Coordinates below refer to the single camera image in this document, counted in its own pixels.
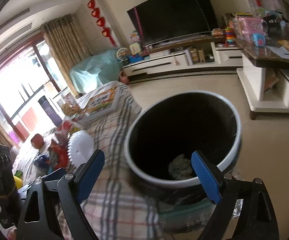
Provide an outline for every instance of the black bucket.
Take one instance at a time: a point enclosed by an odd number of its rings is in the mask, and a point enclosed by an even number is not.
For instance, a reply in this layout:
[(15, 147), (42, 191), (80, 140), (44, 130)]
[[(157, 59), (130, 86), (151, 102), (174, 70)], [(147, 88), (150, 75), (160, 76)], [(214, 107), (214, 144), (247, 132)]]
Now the black bucket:
[(166, 98), (145, 110), (132, 124), (125, 142), (127, 162), (139, 177), (160, 187), (199, 185), (197, 177), (174, 180), (168, 165), (178, 155), (191, 159), (195, 150), (225, 171), (237, 160), (241, 122), (226, 98), (190, 91)]

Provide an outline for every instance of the marble tabletop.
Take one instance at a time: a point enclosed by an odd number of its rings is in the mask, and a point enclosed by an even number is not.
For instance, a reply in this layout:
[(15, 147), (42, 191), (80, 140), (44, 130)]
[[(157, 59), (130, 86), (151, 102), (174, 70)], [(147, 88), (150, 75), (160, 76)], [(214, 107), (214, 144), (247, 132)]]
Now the marble tabletop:
[(284, 59), (266, 47), (256, 47), (253, 43), (236, 39), (235, 43), (240, 47), (247, 58), (257, 67), (270, 67), (289, 69), (289, 59)]

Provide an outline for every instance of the paper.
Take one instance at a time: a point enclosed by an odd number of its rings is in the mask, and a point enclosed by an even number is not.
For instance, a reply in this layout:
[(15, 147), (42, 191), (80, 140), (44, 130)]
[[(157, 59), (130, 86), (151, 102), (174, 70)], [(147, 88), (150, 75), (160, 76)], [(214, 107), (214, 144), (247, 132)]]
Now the paper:
[(289, 59), (289, 51), (286, 50), (284, 46), (281, 46), (280, 48), (267, 46), (273, 53), (277, 54), (281, 58)]

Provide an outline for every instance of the window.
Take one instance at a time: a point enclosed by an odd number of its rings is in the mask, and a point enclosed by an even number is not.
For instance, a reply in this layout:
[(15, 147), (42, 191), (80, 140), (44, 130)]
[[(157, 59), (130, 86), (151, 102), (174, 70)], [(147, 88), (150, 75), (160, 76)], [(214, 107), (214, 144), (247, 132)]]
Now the window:
[(55, 125), (38, 100), (46, 97), (61, 116), (51, 99), (66, 87), (47, 43), (40, 39), (25, 46), (0, 69), (0, 124), (17, 144), (47, 132)]

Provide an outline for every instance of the plastic cover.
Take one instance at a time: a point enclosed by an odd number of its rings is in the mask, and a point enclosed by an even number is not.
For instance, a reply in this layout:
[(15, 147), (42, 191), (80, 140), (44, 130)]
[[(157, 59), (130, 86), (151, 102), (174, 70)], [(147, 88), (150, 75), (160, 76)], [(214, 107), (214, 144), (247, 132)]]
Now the plastic cover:
[(92, 90), (119, 79), (122, 63), (116, 58), (117, 50), (106, 50), (78, 63), (70, 70), (70, 77), (78, 93)]
[[(230, 172), (236, 179), (242, 180), (237, 169)], [(243, 200), (238, 199), (232, 218), (238, 217)], [(167, 205), (158, 203), (159, 222), (165, 233), (179, 234), (203, 230), (208, 223), (216, 205), (204, 199), (192, 205)]]

